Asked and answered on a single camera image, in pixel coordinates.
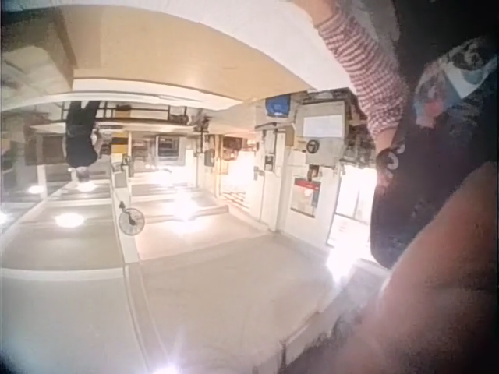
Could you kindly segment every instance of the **wall-mounted fan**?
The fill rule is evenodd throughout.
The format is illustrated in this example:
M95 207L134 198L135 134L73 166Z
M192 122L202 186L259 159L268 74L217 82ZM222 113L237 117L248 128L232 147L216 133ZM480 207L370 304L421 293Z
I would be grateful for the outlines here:
M126 208L123 201L119 204L122 212L118 218L118 226L123 234L135 236L140 234L146 225L146 218L142 212L135 208Z

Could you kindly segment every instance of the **poster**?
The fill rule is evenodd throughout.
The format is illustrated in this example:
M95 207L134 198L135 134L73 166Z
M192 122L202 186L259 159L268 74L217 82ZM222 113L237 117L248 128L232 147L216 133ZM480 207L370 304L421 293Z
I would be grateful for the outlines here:
M291 210L314 218L319 203L320 182L295 178L291 194Z

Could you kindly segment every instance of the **person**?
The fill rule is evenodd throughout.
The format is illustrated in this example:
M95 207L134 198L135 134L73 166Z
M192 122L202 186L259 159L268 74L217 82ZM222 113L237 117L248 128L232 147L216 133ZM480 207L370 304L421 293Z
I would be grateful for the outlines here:
M486 20L477 18L487 15L480 0L395 1L399 69L334 0L294 3L350 75L368 118L378 171L371 250L391 269L351 337L335 353L325 344L314 368L495 370L486 360L497 349L494 8Z
M81 101L72 101L69 105L65 121L65 138L62 149L68 165L75 169L78 182L90 181L89 166L99 158L102 144L102 135L95 129L95 118L100 101L89 101L82 108Z

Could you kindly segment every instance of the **fluorescent light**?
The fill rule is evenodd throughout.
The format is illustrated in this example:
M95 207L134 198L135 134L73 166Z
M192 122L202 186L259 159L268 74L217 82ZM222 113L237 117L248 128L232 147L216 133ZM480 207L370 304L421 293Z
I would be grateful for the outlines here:
M192 200L189 193L178 191L173 203L173 215L181 221L188 221L194 217L199 207Z
M164 187L173 185L171 174L164 170L154 172L153 181L154 183L163 185Z
M9 216L0 210L0 224L4 224L9 220Z
M78 191L80 192L92 192L95 190L96 185L93 182L84 182L78 184L78 187L76 187Z
M165 368L156 370L154 374L180 374L180 371L174 365L169 365Z
M85 219L76 213L64 213L55 217L55 223L61 228L77 228Z
M44 186L42 185L32 185L28 189L28 193L31 193L33 195L37 195L39 193L42 193L45 190Z

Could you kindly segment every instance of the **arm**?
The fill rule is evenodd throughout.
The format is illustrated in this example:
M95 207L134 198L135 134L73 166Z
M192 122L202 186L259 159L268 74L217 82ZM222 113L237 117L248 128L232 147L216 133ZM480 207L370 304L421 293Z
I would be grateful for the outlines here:
M66 147L66 141L65 141L65 135L64 135L62 137L62 154L64 154L64 158L67 159L68 155L67 155L67 151L66 151L65 147Z
M405 109L408 89L397 65L378 41L348 17L335 0L295 0L312 18L319 35L350 76L376 152L391 145Z
M488 163L407 248L331 372L456 374L490 349L497 308L496 202L497 164Z
M95 141L95 144L94 144L94 150L95 150L95 153L97 155L99 155L99 154L101 154L102 144L104 144L104 138L99 131L95 132L95 136L97 137L97 140Z

